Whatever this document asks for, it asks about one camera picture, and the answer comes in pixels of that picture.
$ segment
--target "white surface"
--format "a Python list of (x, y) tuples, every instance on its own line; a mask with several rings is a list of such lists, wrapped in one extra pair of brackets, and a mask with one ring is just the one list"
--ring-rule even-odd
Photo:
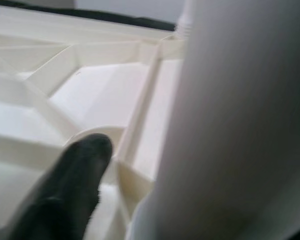
[(42, 171), (0, 162), (0, 228), (42, 175)]
[(60, 134), (30, 107), (0, 103), (0, 136), (62, 146)]
[(175, 23), (183, 3), (184, 0), (75, 0), (75, 7)]
[(127, 126), (144, 84), (139, 63), (82, 67), (51, 101), (83, 129)]
[(115, 39), (120, 40), (121, 37), (117, 34), (125, 35), (130, 39), (133, 36), (135, 40), (143, 38), (159, 40), (172, 34), (170, 31), (147, 27), (0, 6), (0, 33), (2, 34), (55, 39), (57, 42), (64, 43), (72, 43), (74, 39), (80, 38), (86, 43), (99, 42), (98, 37), (101, 35), (97, 31), (102, 31), (103, 40), (114, 40), (114, 36)]
[(156, 179), (181, 64), (177, 59), (162, 61), (145, 119), (137, 126), (135, 145), (126, 158), (133, 169), (152, 180)]
[(121, 240), (125, 234), (125, 226), (118, 212), (118, 186), (103, 183), (99, 191), (100, 203), (91, 216), (83, 239)]
[[(147, 175), (156, 167), (139, 159), (137, 167), (123, 166), (126, 162), (117, 162), (117, 154), (123, 151), (121, 146), (130, 144), (127, 139), (145, 96), (153, 94), (149, 86), (156, 80), (159, 60), (155, 40), (170, 34), (0, 7), (0, 188), (4, 188), (0, 189), (0, 226), (56, 161), (64, 144), (90, 133), (105, 133), (113, 141), (114, 160), (102, 180), (101, 204), (85, 238), (124, 238), (134, 208), (152, 188)], [(166, 42), (164, 51), (174, 56), (178, 46)], [(169, 95), (171, 85), (165, 80), (161, 84), (160, 95)], [(164, 108), (166, 99), (161, 100)], [(155, 104), (159, 108), (161, 100)], [(157, 131), (147, 134), (152, 139), (161, 136)], [(116, 163), (119, 170), (113, 167)]]

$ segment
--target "white cylindrical pole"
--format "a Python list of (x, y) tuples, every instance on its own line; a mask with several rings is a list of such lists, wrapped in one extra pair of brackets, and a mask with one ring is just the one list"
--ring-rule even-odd
[(300, 0), (198, 1), (130, 239), (236, 239), (299, 169)]
[(197, 0), (184, 0), (183, 11), (175, 26), (174, 35), (179, 39), (188, 39), (194, 21)]

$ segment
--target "cream plastic part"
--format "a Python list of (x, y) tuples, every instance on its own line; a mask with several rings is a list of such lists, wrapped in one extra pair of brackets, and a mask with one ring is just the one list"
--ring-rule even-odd
[(169, 35), (0, 7), (0, 227), (66, 146), (104, 133), (114, 154), (85, 239), (125, 238), (156, 180), (183, 59)]

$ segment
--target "dark fabric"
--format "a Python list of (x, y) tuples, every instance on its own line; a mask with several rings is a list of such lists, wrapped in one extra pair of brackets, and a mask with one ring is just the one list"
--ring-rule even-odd
[(90, 10), (80, 10), (80, 9), (70, 9), (70, 8), (50, 8), (41, 7), (35, 5), (29, 5), (26, 3), (21, 3), (17, 1), (0, 0), (1, 6), (8, 6), (20, 9), (35, 10), (47, 13), (62, 14), (69, 16), (76, 16), (87, 19), (102, 20), (113, 23), (128, 24), (152, 29), (160, 29), (166, 31), (173, 31), (175, 25), (170, 22), (158, 21), (155, 19), (145, 18), (145, 17), (131, 17), (127, 15), (115, 14), (103, 11), (90, 11)]
[(0, 228), (0, 240), (82, 240), (112, 153), (101, 133), (68, 146)]

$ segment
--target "black rubber tip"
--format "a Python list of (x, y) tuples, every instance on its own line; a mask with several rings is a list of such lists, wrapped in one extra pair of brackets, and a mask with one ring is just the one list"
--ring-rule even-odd
[(99, 133), (71, 144), (0, 231), (0, 240), (81, 240), (112, 150)]

